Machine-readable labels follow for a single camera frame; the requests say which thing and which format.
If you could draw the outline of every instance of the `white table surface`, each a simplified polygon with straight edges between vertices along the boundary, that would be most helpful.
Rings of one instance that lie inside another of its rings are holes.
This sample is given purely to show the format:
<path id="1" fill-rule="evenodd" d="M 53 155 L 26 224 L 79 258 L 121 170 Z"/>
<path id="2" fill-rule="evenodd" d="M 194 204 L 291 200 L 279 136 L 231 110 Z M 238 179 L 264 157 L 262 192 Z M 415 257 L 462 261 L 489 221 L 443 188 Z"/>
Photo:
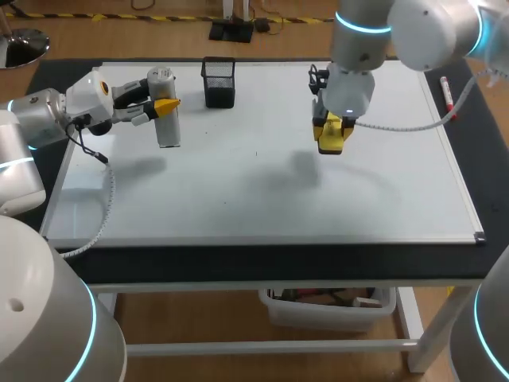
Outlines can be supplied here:
<path id="1" fill-rule="evenodd" d="M 318 154 L 310 64 L 237 63 L 235 107 L 209 110 L 200 64 L 172 63 L 180 148 L 159 149 L 152 123 L 86 134 L 117 177 L 113 215 L 98 245 L 475 243 L 482 228 L 442 127 L 357 127 L 342 155 Z M 153 66 L 107 63 L 99 70 L 119 86 Z M 438 120 L 421 73 L 388 61 L 374 75 L 363 121 L 404 127 Z M 69 157 L 42 228 L 57 247 L 94 236 L 108 193 L 103 165 L 76 148 Z"/>

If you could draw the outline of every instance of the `wooden floor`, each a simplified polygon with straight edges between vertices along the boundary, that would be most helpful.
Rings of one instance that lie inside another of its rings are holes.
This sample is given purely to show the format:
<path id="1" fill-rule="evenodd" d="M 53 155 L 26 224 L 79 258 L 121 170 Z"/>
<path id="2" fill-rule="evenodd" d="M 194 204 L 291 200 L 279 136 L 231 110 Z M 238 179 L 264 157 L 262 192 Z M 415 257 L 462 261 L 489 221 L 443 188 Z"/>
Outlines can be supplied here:
<path id="1" fill-rule="evenodd" d="M 141 6 L 145 0 L 135 0 Z M 267 0 L 267 6 L 287 17 L 328 18 L 337 0 Z M 263 15 L 253 0 L 257 16 Z M 129 0 L 19 0 L 26 12 L 129 14 Z M 241 14 L 239 4 L 235 4 Z M 220 0 L 157 0 L 150 11 L 136 14 L 222 14 Z M 285 25 L 281 34 L 255 34 L 249 45 L 209 41 L 210 24 L 157 21 L 45 19 L 11 21 L 13 28 L 32 27 L 51 37 L 47 59 L 131 57 L 327 57 L 331 25 Z M 473 70 L 482 65 L 471 63 Z M 0 102 L 22 96 L 37 65 L 0 72 L 4 87 Z M 502 134 L 509 141 L 506 105 L 509 87 L 482 87 Z M 445 288 L 415 289 L 422 319 L 427 325 L 445 300 Z M 115 317 L 127 343 L 166 341 L 261 341 L 269 339 L 339 338 L 337 333 L 281 329 L 270 325 L 255 292 L 137 294 L 121 296 Z M 397 317 L 380 322 L 366 335 L 401 335 Z M 453 382 L 443 354 L 424 376 L 411 376 L 398 353 L 341 355 L 280 355 L 227 357 L 162 357 L 129 359 L 128 382 L 179 381 L 426 381 Z"/>

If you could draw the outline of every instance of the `black table border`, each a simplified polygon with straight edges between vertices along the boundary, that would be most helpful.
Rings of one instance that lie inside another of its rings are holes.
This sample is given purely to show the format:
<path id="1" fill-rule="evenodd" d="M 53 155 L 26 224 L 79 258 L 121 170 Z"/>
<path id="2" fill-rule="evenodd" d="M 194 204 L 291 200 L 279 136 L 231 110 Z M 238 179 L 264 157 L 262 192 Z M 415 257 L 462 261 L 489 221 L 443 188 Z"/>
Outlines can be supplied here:
<path id="1" fill-rule="evenodd" d="M 324 58 L 243 58 L 239 62 L 324 61 Z M 43 60 L 27 94 L 66 88 L 103 62 L 198 62 L 200 58 Z M 439 79 L 460 94 L 472 73 L 465 61 L 427 72 L 440 115 Z M 509 244 L 509 161 L 495 120 L 475 86 L 458 119 L 445 125 L 451 147 L 483 225 L 486 242 L 467 244 L 264 245 L 93 248 L 69 263 L 86 283 L 172 283 L 255 280 L 483 279 Z M 64 157 L 66 142 L 33 152 L 48 194 L 17 216 L 39 230 Z"/>

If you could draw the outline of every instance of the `yellow black caution tape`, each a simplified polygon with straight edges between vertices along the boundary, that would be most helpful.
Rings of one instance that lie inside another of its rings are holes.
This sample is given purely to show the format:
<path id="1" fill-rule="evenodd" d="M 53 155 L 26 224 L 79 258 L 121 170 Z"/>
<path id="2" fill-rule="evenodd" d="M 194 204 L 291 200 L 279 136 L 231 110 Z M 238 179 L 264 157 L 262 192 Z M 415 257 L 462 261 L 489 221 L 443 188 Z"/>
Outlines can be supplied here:
<path id="1" fill-rule="evenodd" d="M 9 18 L 90 18 L 92 21 L 101 21 L 103 19 L 131 19 L 145 21 L 214 21 L 221 18 L 211 16 L 138 16 L 137 14 L 12 14 L 6 13 Z M 280 23 L 282 20 L 278 17 L 267 17 L 269 22 Z M 332 22 L 332 18 L 283 18 L 286 24 L 323 24 Z"/>

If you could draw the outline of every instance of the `marker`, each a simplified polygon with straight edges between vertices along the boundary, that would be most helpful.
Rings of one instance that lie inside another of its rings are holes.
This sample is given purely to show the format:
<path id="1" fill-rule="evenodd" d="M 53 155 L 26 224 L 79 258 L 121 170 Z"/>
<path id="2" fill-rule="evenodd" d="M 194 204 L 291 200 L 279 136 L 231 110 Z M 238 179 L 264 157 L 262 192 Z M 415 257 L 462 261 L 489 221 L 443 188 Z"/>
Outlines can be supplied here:
<path id="1" fill-rule="evenodd" d="M 440 85 L 442 86 L 442 92 L 444 93 L 445 106 L 447 107 L 447 111 L 451 111 L 454 108 L 453 95 L 451 94 L 451 89 L 449 87 L 449 82 L 447 82 L 447 77 L 440 78 Z M 456 119 L 456 114 L 453 115 L 451 120 Z"/>

